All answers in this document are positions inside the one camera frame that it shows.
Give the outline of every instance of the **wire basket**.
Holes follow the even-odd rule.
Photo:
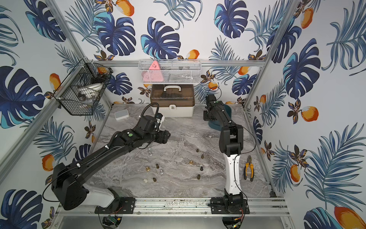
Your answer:
[[[81,63],[81,61],[84,62],[81,59],[76,67],[82,68],[70,86],[56,100],[71,115],[93,115],[113,71],[97,63]]]
[[[153,62],[160,70],[150,70]],[[144,84],[199,84],[201,82],[201,60],[140,60]]]

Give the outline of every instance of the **black wire basket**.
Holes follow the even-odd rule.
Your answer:
[[[81,68],[70,86],[56,100],[71,115],[93,115],[113,71],[101,64],[85,63],[83,59],[77,67]]]

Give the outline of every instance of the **white toolbox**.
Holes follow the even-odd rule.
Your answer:
[[[159,113],[165,117],[192,117],[194,91],[192,84],[153,84],[150,100],[159,104]]]

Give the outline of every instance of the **marble floor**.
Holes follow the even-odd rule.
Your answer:
[[[95,149],[103,147],[116,131],[133,128],[144,107],[113,106]],[[127,109],[130,117],[116,121],[114,113]],[[161,130],[171,137],[167,144],[151,144],[147,149],[135,149],[114,160],[97,172],[88,182],[100,188],[111,187],[123,196],[138,197],[219,197],[226,183],[224,154],[219,150],[220,132],[211,129],[203,120],[204,106],[194,108],[189,118],[166,118]],[[153,115],[149,108],[147,115]],[[245,126],[241,106],[232,106],[232,119]],[[242,152],[253,149],[249,133],[244,130]],[[251,155],[255,169],[254,181],[244,180],[243,168]],[[248,197],[269,197],[269,191],[256,153],[241,155],[240,185]]]

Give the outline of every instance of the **white small box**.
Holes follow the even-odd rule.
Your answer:
[[[124,119],[124,118],[128,118],[130,115],[128,114],[128,110],[123,110],[123,111],[117,111],[115,113],[115,118],[116,120],[120,120],[120,119]]]

